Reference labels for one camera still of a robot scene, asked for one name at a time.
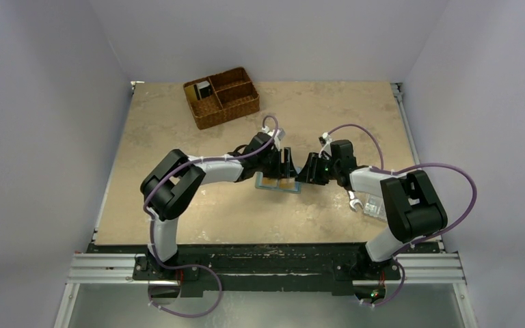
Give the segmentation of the teal card holder wallet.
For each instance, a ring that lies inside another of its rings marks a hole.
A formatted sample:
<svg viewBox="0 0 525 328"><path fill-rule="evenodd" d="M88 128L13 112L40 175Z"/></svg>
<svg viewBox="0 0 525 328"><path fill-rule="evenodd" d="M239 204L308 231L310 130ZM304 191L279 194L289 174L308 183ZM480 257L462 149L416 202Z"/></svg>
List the teal card holder wallet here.
<svg viewBox="0 0 525 328"><path fill-rule="evenodd" d="M266 169L265 171L259 170L254 176L256 178L254 186L257 189L268 191L300 194L302 183L297 182L295 178L296 175L301 172L301 168L295 167L294 172L294 174L289 172L289 176L286 176L280 167L275 169Z"/></svg>

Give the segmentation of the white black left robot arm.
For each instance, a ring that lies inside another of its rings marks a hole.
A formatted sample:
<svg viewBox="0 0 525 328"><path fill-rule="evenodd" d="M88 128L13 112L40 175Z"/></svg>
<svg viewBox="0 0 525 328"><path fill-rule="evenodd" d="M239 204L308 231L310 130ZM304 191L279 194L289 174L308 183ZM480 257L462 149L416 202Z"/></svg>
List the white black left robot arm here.
<svg viewBox="0 0 525 328"><path fill-rule="evenodd" d="M145 177L140 186L143 209L150 215L150 271L159 279L176 272L176 234L179 217L188 209L202 185L242 182L258 172L282 178L280 141L285 132L278 128L257 133L246 146L219 157L189 156L171 150Z"/></svg>

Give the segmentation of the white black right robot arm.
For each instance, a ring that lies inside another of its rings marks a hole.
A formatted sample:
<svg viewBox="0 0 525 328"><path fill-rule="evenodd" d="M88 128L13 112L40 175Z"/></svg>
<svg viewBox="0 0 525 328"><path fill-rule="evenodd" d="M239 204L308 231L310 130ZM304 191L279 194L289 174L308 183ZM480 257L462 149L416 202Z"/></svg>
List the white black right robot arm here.
<svg viewBox="0 0 525 328"><path fill-rule="evenodd" d="M387 228L359 247L352 271L372 278L400 248L447 226L446 211L425 172L395 176L359 166L347 139L333 141L328 148L329 152L308 155L297 182L326 185L334 181L347 192L352 210L357 211L361 205L357 193L365 193L380 197L386 212Z"/></svg>

